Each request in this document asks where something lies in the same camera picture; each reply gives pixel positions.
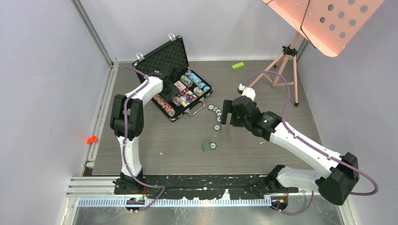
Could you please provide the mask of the red playing card box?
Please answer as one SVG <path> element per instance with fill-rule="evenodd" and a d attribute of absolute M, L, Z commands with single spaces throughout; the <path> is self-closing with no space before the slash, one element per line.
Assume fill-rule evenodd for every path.
<path fill-rule="evenodd" d="M 174 85 L 179 89 L 180 92 L 187 90 L 187 87 L 181 81 L 175 82 Z"/>

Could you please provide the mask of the purple white chip roll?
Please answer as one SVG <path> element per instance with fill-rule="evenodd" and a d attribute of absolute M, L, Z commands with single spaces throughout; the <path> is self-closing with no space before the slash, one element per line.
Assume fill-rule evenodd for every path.
<path fill-rule="evenodd" d="M 176 106 L 180 106 L 180 105 L 182 104 L 182 101 L 181 101 L 180 97 L 178 97 L 178 96 L 172 97 L 172 102 L 173 102 L 174 105 L 176 105 Z"/>

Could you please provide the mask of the black poker set case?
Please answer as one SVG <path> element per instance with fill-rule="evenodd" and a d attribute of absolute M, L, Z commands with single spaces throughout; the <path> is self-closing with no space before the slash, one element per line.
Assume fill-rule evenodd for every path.
<path fill-rule="evenodd" d="M 194 115 L 192 109 L 205 103 L 214 89 L 209 82 L 190 68 L 184 39 L 169 34 L 170 40 L 146 55 L 137 53 L 132 67 L 150 75 L 165 77 L 163 91 L 152 98 L 154 104 L 170 120 L 176 121 L 184 114 Z"/>

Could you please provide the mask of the red white chip roll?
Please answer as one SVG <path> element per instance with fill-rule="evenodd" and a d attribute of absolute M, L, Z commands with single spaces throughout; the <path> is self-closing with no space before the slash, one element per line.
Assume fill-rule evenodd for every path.
<path fill-rule="evenodd" d="M 154 95 L 153 98 L 162 107 L 162 109 L 166 112 L 167 115 L 169 115 L 170 117 L 175 115 L 174 108 L 159 94 Z"/>

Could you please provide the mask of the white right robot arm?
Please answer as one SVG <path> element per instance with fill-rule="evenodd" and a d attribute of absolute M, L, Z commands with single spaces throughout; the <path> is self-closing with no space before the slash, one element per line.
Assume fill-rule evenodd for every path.
<path fill-rule="evenodd" d="M 310 170 L 277 165 L 268 174 L 268 187 L 273 192 L 284 188 L 317 191 L 334 205 L 343 205 L 359 181 L 358 159 L 351 153 L 341 155 L 296 131 L 282 117 L 261 112 L 254 102 L 255 91 L 245 88 L 234 100 L 224 100 L 221 124 L 243 127 L 252 135 L 283 147 L 311 166 Z"/>

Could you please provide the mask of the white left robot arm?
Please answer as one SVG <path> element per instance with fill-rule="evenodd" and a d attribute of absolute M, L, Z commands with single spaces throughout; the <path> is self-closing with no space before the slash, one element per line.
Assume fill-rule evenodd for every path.
<path fill-rule="evenodd" d="M 144 81 L 131 92 L 115 95 L 110 128 L 119 141 L 122 155 L 120 181 L 116 184 L 126 186 L 133 194 L 139 194 L 145 186 L 139 160 L 139 137 L 144 128 L 144 106 L 157 94 L 174 96 L 179 89 L 174 85 L 176 69 L 172 64 L 164 63 L 159 69 L 148 74 L 133 67 L 127 69 L 141 75 Z"/>

